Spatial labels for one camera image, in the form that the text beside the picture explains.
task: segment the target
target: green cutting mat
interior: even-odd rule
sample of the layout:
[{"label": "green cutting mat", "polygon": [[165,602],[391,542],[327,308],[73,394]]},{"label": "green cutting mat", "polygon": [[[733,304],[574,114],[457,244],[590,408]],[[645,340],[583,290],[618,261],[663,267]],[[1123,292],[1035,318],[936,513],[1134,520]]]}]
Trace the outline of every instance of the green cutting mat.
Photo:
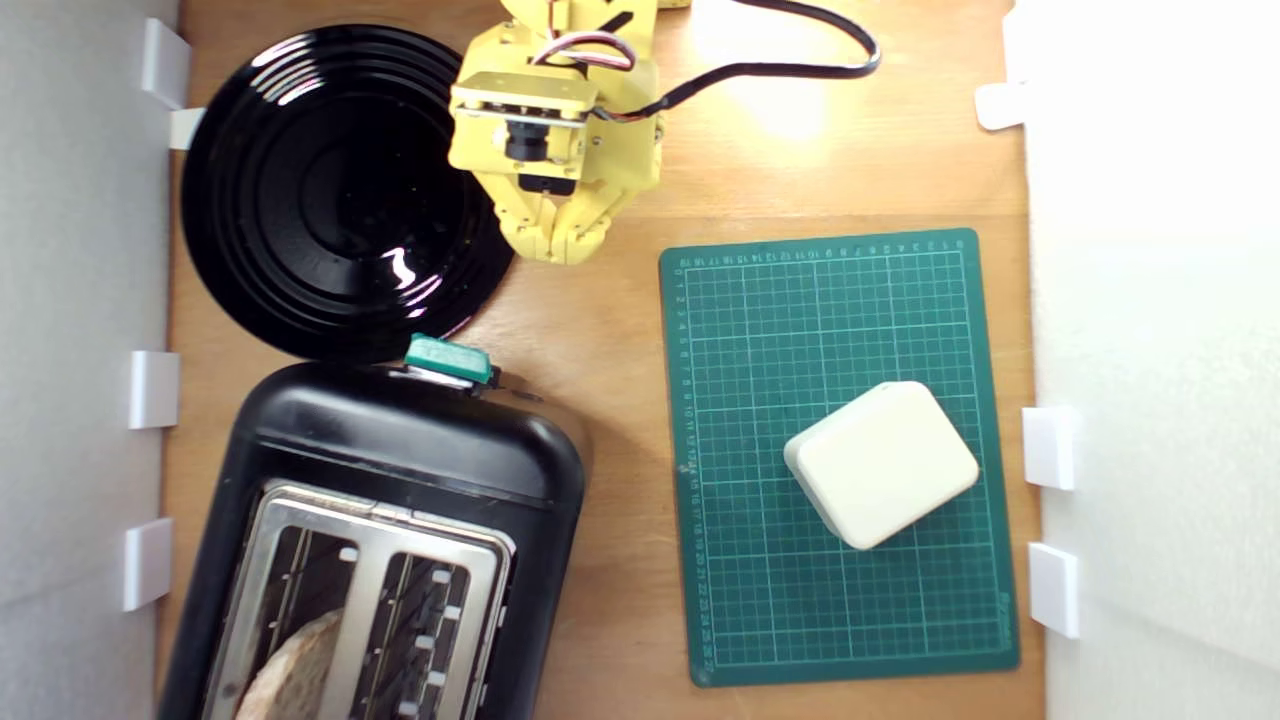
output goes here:
[{"label": "green cutting mat", "polygon": [[[694,683],[1016,666],[973,231],[676,247],[660,269]],[[933,391],[982,477],[859,552],[827,532],[782,446],[895,379]]]}]

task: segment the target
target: white bracket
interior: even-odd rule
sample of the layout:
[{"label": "white bracket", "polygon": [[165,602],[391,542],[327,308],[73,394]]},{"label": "white bracket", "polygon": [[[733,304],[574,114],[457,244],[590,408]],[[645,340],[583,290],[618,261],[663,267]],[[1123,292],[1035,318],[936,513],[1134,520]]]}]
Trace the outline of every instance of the white bracket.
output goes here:
[{"label": "white bracket", "polygon": [[147,18],[142,49],[142,90],[170,110],[187,106],[191,45],[156,18]]},{"label": "white bracket", "polygon": [[1020,126],[1027,119],[1028,88],[1034,53],[1029,12],[1015,5],[1005,15],[1005,82],[984,85],[974,91],[973,102],[978,124],[997,131]]},{"label": "white bracket", "polygon": [[1023,407],[1023,465],[1027,482],[1075,489],[1075,428],[1070,407]]},{"label": "white bracket", "polygon": [[160,518],[124,533],[124,611],[169,594],[173,518]]},{"label": "white bracket", "polygon": [[129,429],[177,425],[182,356],[134,350],[131,375]]},{"label": "white bracket", "polygon": [[187,108],[169,113],[169,150],[191,150],[191,138],[205,118],[204,108]]},{"label": "white bracket", "polygon": [[1032,620],[1075,639],[1080,637],[1079,564],[1074,555],[1042,542],[1027,546],[1030,561]]}]

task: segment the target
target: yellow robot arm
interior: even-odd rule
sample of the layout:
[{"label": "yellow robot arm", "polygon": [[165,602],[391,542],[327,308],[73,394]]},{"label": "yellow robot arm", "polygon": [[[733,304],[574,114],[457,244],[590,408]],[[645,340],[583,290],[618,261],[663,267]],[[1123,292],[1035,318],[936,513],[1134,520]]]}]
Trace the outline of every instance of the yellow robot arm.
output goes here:
[{"label": "yellow robot arm", "polygon": [[[493,197],[520,255],[576,264],[604,241],[636,193],[658,183],[662,119],[613,122],[596,108],[640,108],[658,96],[658,0],[503,0],[512,19],[479,35],[453,86],[449,163]],[[539,60],[572,33],[604,29],[623,55],[596,64],[573,47]]]}]

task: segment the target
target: black plate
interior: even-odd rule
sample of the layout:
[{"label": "black plate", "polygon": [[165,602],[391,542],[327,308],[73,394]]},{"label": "black plate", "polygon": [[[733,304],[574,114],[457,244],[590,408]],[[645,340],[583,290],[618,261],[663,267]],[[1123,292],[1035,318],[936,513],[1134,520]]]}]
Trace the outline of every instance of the black plate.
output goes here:
[{"label": "black plate", "polygon": [[182,214],[236,322],[293,355],[379,363],[489,299],[512,251],[488,195],[445,159],[460,64],[412,32],[337,26],[264,50],[218,91]]}]

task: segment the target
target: white wall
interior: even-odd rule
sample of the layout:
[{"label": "white wall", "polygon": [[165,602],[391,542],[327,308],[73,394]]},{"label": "white wall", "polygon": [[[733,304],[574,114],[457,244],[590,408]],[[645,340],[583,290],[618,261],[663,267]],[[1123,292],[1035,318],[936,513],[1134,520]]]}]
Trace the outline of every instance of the white wall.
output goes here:
[{"label": "white wall", "polygon": [[1037,400],[1083,418],[1048,717],[1280,717],[1280,10],[1019,8]]},{"label": "white wall", "polygon": [[0,0],[0,716],[151,715],[155,619],[124,615],[124,530],[156,516],[160,434],[125,429],[161,350],[166,115],[143,22],[177,0]]}]

